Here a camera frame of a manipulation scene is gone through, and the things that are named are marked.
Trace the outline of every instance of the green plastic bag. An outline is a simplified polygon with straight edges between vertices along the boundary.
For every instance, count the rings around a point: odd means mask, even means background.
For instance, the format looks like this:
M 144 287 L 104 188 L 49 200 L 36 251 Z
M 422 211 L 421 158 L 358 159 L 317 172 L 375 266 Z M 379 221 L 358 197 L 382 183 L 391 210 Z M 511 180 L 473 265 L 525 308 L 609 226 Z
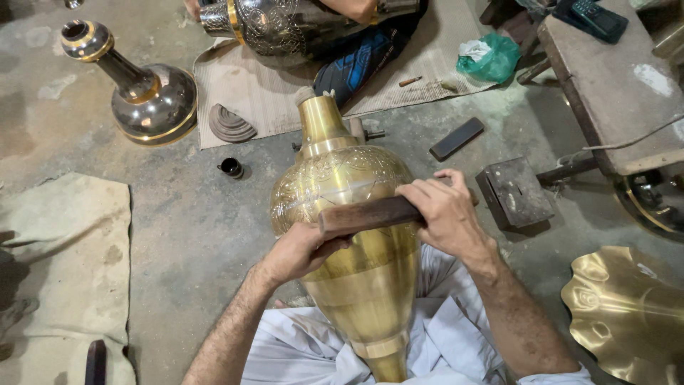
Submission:
M 489 80 L 501 84 L 506 81 L 515 69 L 520 52 L 518 45 L 510 38 L 491 33 L 480 38 L 491 50 L 475 62 L 470 56 L 458 56 L 456 69 L 471 74 L 480 80 Z

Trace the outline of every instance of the small black cup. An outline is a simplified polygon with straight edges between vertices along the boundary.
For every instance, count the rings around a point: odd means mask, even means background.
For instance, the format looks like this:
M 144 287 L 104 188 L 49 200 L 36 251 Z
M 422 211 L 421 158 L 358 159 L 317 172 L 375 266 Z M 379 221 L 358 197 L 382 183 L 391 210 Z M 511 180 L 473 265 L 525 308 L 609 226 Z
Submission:
M 239 179 L 245 173 L 245 168 L 242 167 L 242 164 L 235 158 L 226 158 L 221 162 L 221 165 L 216 166 L 216 168 L 235 179 Z

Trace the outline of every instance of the forearm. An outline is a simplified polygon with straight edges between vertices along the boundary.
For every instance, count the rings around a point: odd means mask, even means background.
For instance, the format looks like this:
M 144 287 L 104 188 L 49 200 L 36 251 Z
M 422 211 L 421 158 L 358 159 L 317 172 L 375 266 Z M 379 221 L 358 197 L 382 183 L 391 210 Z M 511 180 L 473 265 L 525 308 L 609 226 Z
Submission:
M 496 346 L 518 377 L 540 373 L 571 373 L 580 366 L 547 318 L 496 249 L 486 268 L 471 270 Z
M 277 285 L 256 264 L 228 305 L 183 379 L 183 385 L 239 384 L 259 320 Z
M 376 0 L 321 0 L 321 2 L 360 24 L 371 22 L 378 3 Z

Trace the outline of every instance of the wooden chisel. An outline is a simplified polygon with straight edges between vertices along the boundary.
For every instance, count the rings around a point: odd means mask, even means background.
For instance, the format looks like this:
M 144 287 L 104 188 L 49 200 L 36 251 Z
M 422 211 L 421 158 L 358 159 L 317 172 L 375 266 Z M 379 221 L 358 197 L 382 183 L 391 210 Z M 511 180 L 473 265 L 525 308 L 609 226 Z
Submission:
M 477 197 L 470 191 L 476 206 Z M 401 195 L 339 205 L 318 214 L 318 226 L 325 239 L 422 220 L 420 211 Z

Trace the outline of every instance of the white tissue paper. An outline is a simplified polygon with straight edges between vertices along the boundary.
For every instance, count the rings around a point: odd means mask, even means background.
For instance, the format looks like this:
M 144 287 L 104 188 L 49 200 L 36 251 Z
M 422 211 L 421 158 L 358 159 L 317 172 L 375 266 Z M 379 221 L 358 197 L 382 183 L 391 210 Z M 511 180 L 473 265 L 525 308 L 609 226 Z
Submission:
M 479 40 L 471 40 L 469 42 L 461 43 L 458 47 L 458 55 L 470 56 L 476 63 L 485 56 L 491 48 L 487 43 Z

